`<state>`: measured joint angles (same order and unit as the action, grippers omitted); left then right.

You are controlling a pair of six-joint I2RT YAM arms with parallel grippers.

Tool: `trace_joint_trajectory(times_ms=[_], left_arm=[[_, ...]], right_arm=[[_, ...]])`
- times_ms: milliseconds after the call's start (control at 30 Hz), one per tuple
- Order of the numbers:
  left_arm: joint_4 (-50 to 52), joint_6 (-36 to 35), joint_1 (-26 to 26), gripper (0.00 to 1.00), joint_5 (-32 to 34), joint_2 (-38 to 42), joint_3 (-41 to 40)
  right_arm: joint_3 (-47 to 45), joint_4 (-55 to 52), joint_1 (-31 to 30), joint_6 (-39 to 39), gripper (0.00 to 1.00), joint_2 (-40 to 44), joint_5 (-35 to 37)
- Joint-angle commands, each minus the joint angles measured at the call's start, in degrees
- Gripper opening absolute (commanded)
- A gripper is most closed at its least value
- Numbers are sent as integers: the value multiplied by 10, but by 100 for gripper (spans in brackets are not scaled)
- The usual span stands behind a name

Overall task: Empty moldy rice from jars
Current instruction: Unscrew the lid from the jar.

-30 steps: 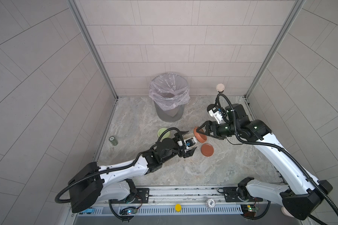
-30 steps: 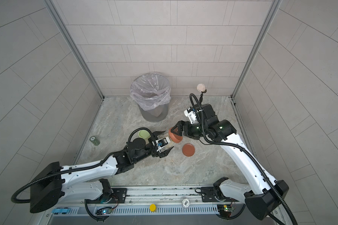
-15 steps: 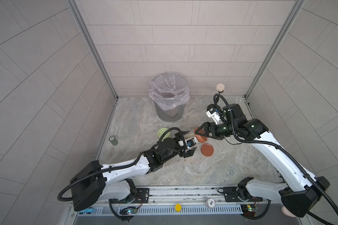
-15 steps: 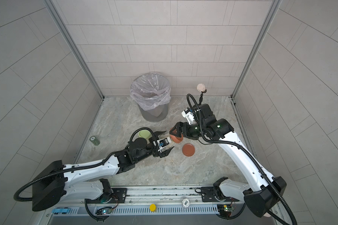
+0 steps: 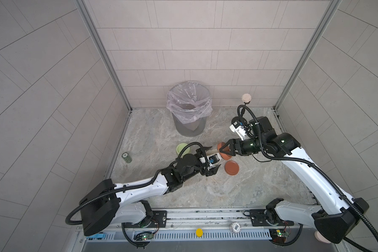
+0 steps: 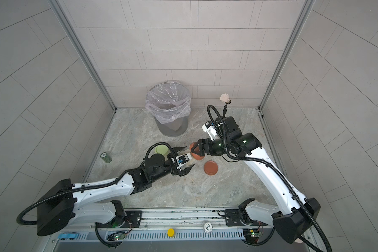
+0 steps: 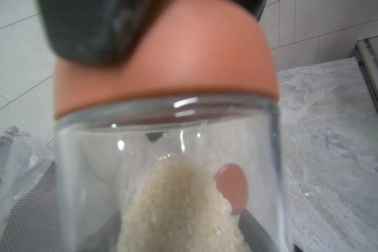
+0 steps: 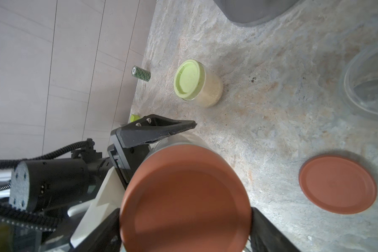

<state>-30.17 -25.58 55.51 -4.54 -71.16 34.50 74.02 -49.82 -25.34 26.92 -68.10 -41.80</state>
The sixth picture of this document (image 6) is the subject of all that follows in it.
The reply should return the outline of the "red jar lid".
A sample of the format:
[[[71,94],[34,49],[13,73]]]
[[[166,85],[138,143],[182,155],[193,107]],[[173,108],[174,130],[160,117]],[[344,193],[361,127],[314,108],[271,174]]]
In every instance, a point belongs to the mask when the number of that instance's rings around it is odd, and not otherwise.
[[[218,165],[216,162],[214,161],[207,161],[205,162],[204,164],[204,172],[207,174],[207,175],[215,175],[217,172],[218,172]]]
[[[190,144],[190,154],[192,157],[198,161],[204,159],[204,155],[201,155],[201,150],[200,150],[200,144],[198,142],[193,142]]]

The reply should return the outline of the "red lidded rice jar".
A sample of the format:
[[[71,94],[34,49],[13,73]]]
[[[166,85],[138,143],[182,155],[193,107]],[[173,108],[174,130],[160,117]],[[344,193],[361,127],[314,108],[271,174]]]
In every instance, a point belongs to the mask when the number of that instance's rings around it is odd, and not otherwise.
[[[195,148],[195,153],[193,153],[191,151],[191,149],[196,146]],[[189,147],[187,147],[185,150],[184,150],[184,154],[186,154],[186,156],[188,157],[188,161],[184,164],[184,168],[188,168],[190,167],[191,165],[194,165],[196,164],[197,161],[200,161],[200,160],[203,160],[205,158],[205,156],[201,156],[201,155],[198,155],[198,153],[200,153],[200,150],[199,150],[199,146],[197,145],[196,142],[193,142],[192,144],[190,144]]]

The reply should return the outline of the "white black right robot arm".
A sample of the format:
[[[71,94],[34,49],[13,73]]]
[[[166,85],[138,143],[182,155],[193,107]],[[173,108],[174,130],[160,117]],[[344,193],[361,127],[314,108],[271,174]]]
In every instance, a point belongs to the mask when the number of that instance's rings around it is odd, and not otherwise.
[[[269,207],[261,206],[253,199],[245,202],[239,209],[246,221],[259,220],[273,226],[284,241],[291,244],[300,239],[317,250],[303,237],[305,231],[314,227],[323,243],[328,245],[328,239],[317,222],[321,209],[319,202],[315,198],[306,198],[287,180],[252,133],[243,134],[233,117],[208,121],[202,129],[209,138],[200,139],[194,145],[199,149],[197,155],[227,155],[233,161],[245,162],[276,202],[276,206]]]

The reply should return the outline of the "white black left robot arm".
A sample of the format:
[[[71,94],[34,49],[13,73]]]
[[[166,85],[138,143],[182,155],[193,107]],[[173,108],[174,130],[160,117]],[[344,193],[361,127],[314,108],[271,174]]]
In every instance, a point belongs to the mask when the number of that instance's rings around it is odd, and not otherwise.
[[[38,200],[37,235],[48,236],[78,223],[117,227],[127,216],[119,196],[148,190],[167,175],[185,176],[195,165],[192,161],[189,148],[174,147],[166,156],[148,154],[138,168],[115,179],[75,184],[61,180]]]

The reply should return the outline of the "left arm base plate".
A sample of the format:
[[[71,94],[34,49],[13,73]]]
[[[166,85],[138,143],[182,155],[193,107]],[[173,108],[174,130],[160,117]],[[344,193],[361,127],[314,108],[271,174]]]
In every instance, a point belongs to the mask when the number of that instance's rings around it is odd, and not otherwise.
[[[125,211],[116,214],[113,219],[105,223],[97,223],[98,228],[138,228],[142,218],[142,211]]]

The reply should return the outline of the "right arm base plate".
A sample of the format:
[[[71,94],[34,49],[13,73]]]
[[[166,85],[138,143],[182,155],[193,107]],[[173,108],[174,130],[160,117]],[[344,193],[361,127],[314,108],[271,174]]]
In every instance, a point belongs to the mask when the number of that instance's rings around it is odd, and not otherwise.
[[[247,215],[245,210],[241,209],[226,209],[218,211],[220,217],[225,218],[226,226],[267,226],[267,224],[260,221],[253,221]]]

